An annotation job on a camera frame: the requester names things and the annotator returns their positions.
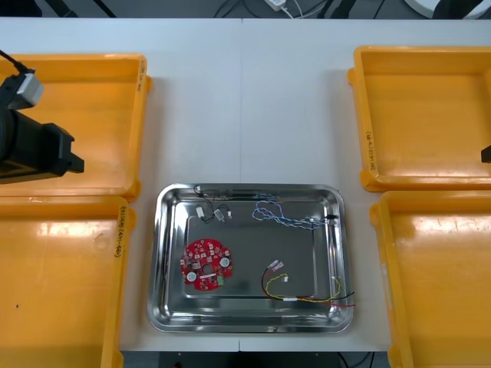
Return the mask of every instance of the yellow plastic tray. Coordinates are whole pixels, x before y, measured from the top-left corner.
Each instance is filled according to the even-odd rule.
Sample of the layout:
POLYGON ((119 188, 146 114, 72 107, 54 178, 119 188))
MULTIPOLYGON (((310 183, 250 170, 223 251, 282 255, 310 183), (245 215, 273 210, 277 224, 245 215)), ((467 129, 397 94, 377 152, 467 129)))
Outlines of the yellow plastic tray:
MULTIPOLYGON (((123 196, 140 194, 137 179, 150 78, 138 54, 15 55, 44 85, 36 107, 21 112, 56 123, 74 138, 85 172, 0 186, 0 196, 123 196)), ((0 60, 0 81, 15 73, 0 60)))
POLYGON ((491 192, 387 192, 371 221, 390 365, 491 366, 491 192))
POLYGON ((0 198, 0 367, 123 366, 133 224, 121 197, 0 198))
POLYGON ((365 189, 491 189, 491 48, 361 47, 348 80, 365 189))

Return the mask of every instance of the yellow wire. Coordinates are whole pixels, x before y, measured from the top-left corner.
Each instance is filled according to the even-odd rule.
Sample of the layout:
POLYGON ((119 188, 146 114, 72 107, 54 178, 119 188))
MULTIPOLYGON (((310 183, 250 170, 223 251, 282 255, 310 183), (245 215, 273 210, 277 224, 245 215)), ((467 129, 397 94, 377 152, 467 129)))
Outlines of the yellow wire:
MULTIPOLYGON (((271 284, 273 281, 276 281, 278 280, 279 278, 283 278, 283 277, 288 277, 288 274, 280 274, 279 276, 276 276, 275 278, 272 278, 271 280, 269 280, 267 283, 266 283, 266 287, 264 288, 266 294, 269 296, 269 297, 277 297, 277 298, 280 298, 280 299, 283 299, 284 295, 273 295, 273 294, 270 294, 269 291, 268 291, 268 288, 269 288, 269 284, 271 284)), ((329 301, 332 301, 333 299, 335 299, 336 297, 339 296, 339 294, 341 293, 341 283, 339 282, 339 280, 337 278, 334 279, 336 281, 336 285, 338 286, 338 291, 336 292, 335 296, 334 297, 330 297, 329 299, 324 299, 324 300, 312 300, 312 299, 305 299, 304 297, 297 297, 297 300, 298 301, 307 301, 309 303, 327 303, 329 301)))

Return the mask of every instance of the floor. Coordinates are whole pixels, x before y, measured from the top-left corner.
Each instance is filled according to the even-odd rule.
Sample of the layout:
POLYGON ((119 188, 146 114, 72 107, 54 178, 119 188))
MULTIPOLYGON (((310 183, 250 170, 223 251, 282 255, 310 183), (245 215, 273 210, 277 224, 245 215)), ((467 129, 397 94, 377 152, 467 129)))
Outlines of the floor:
MULTIPOLYGON (((303 366, 345 368, 336 353, 123 352, 123 354, 124 368, 299 368, 303 366)), ((343 353, 343 356, 350 368, 370 366, 371 355, 367 356, 367 353, 343 353)), ((372 367, 389 368, 387 354, 376 353, 372 367)))
MULTIPOLYGON (((118 18, 212 18, 216 10, 225 0, 104 0, 110 10, 118 18)), ((245 0, 249 9, 261 18, 284 18, 285 15, 273 11, 263 0, 245 0)), ((298 0, 303 11, 307 11, 321 0, 298 0)), ((45 0, 36 0, 45 17, 56 17, 53 9, 45 0)), ((88 0, 64 0, 68 7, 81 18, 105 18, 104 12, 88 0)), ((338 6, 340 0, 334 0, 326 18, 338 6)), ((351 9, 350 18, 372 19, 377 13, 377 19, 422 19, 404 0, 357 0, 351 9)), ((287 6, 292 13, 297 14, 295 3, 287 0, 287 6)), ((239 4, 227 18, 254 18, 239 4)))

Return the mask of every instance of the red circuit board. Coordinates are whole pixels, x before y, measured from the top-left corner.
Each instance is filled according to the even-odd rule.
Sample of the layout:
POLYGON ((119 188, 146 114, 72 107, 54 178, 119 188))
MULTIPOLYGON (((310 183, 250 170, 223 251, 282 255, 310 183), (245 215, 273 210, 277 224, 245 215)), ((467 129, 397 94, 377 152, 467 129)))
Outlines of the red circuit board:
POLYGON ((232 276, 232 259, 229 249, 215 239, 200 239, 186 248, 180 259, 181 274, 186 284, 197 290, 214 290, 232 276))

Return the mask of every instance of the blue wire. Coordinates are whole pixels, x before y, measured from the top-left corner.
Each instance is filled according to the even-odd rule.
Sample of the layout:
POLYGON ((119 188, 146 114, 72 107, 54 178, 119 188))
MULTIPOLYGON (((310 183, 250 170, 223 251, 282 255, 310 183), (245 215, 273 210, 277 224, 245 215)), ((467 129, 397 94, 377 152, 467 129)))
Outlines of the blue wire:
POLYGON ((274 220, 277 223, 288 226, 290 228, 305 228, 307 230, 315 230, 317 228, 325 226, 328 224, 329 221, 328 218, 321 218, 319 220, 318 218, 314 217, 304 217, 302 220, 297 220, 295 218, 286 218, 283 214, 283 209, 281 205, 274 201, 257 202, 255 204, 255 209, 252 212, 252 217, 257 221, 274 220), (275 215, 273 211, 270 211, 269 209, 261 206, 262 203, 265 203, 267 205, 275 205, 276 207, 278 207, 280 216, 275 215))

